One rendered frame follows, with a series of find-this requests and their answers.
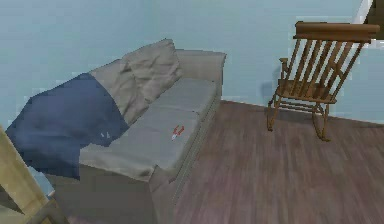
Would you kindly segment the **dark blue blanket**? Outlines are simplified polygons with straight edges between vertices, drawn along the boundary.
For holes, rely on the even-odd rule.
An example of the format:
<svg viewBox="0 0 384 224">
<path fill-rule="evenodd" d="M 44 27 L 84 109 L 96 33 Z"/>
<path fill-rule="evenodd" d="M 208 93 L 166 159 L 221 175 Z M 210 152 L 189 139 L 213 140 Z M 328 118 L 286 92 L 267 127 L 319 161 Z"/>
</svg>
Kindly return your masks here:
<svg viewBox="0 0 384 224">
<path fill-rule="evenodd" d="M 80 150 L 107 147 L 127 129 L 111 95 L 82 73 L 31 97 L 6 134 L 35 170 L 78 179 Z"/>
</svg>

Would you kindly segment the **dark brown window frame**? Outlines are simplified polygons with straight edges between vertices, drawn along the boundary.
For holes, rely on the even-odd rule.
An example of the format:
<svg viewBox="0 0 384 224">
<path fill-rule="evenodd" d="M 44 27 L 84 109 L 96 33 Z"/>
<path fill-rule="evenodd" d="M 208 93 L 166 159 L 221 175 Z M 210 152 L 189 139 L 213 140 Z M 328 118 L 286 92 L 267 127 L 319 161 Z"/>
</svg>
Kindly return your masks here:
<svg viewBox="0 0 384 224">
<path fill-rule="evenodd" d="M 384 40 L 384 0 L 373 0 L 365 24 L 379 25 L 380 31 L 376 34 L 377 40 Z"/>
</svg>

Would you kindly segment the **beige fabric sofa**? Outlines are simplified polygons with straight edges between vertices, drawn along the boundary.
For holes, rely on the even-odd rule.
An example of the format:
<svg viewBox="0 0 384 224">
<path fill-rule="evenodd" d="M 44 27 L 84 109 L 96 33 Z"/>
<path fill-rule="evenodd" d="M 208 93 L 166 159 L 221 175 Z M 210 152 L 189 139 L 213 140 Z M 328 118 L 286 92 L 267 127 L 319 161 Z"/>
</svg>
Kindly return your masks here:
<svg viewBox="0 0 384 224">
<path fill-rule="evenodd" d="M 65 216 L 91 224 L 174 224 L 174 206 L 220 104 L 225 55 L 143 46 L 92 75 L 129 128 L 80 151 L 78 179 L 52 175 Z M 184 131 L 171 140 L 174 128 Z"/>
</svg>

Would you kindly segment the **red handled pliers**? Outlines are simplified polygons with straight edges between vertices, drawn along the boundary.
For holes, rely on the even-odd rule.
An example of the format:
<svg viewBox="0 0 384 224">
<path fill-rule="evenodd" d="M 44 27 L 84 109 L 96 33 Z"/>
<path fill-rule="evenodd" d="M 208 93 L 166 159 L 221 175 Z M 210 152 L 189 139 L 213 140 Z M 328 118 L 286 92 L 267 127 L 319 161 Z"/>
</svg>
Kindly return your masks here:
<svg viewBox="0 0 384 224">
<path fill-rule="evenodd" d="M 183 131 L 184 131 L 184 127 L 177 125 L 173 130 L 171 140 L 175 140 L 178 136 L 182 134 Z"/>
</svg>

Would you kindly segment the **brown wooden rocking chair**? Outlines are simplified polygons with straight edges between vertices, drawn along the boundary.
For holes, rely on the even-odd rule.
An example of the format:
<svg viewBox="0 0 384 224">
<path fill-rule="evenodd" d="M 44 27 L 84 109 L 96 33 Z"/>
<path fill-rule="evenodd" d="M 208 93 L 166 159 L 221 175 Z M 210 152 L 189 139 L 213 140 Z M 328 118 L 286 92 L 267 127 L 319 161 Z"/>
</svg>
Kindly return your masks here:
<svg viewBox="0 0 384 224">
<path fill-rule="evenodd" d="M 379 31 L 373 24 L 296 22 L 292 56 L 280 60 L 280 78 L 268 102 L 267 129 L 273 129 L 281 108 L 321 115 L 327 121 L 363 47 Z"/>
</svg>

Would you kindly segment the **pale wooden furniture frame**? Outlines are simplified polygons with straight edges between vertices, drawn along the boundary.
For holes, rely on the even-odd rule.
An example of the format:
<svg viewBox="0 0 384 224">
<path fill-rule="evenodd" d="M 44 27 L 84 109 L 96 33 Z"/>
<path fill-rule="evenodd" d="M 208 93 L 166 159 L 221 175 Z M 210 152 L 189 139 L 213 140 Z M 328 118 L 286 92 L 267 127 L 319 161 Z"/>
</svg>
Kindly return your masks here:
<svg viewBox="0 0 384 224">
<path fill-rule="evenodd" d="M 70 224 L 0 126 L 0 224 Z"/>
</svg>

